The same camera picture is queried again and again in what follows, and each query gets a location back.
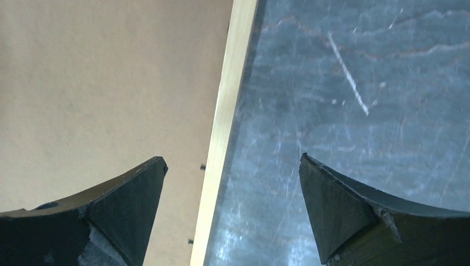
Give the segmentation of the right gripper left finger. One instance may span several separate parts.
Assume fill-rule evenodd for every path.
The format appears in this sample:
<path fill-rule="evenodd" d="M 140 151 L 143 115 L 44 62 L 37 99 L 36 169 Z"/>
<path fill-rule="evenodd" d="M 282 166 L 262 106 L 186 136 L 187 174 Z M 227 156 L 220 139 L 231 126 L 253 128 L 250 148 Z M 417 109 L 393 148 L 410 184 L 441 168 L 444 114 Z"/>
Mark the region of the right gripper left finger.
<path fill-rule="evenodd" d="M 155 156 L 69 197 L 1 213 L 1 264 L 142 265 L 167 170 Z"/>

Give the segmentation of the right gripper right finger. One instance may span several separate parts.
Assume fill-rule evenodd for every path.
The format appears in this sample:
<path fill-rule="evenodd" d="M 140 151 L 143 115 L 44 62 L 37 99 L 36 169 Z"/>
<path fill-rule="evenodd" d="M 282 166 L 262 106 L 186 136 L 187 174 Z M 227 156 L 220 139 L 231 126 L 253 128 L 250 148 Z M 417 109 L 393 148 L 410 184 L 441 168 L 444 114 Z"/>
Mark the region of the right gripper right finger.
<path fill-rule="evenodd" d="M 468 212 L 393 196 L 307 154 L 299 177 L 321 264 L 469 264 Z"/>

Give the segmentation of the brown backing board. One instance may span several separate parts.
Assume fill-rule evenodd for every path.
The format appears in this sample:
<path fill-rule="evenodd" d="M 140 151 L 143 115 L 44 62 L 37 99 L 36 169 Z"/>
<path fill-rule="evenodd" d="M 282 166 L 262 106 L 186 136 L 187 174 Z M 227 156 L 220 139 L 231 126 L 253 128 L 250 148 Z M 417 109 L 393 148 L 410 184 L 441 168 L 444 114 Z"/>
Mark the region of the brown backing board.
<path fill-rule="evenodd" d="M 1 211 L 153 156 L 146 265 L 189 265 L 232 1 L 2 1 Z"/>

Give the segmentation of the wooden picture frame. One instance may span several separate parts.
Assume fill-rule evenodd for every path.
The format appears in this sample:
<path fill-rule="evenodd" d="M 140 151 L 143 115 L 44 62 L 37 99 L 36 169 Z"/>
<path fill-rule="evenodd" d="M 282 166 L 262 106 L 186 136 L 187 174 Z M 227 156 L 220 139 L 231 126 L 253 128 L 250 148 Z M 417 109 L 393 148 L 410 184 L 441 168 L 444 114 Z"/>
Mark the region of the wooden picture frame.
<path fill-rule="evenodd" d="M 258 1 L 234 1 L 208 148 L 190 266 L 203 266 Z"/>

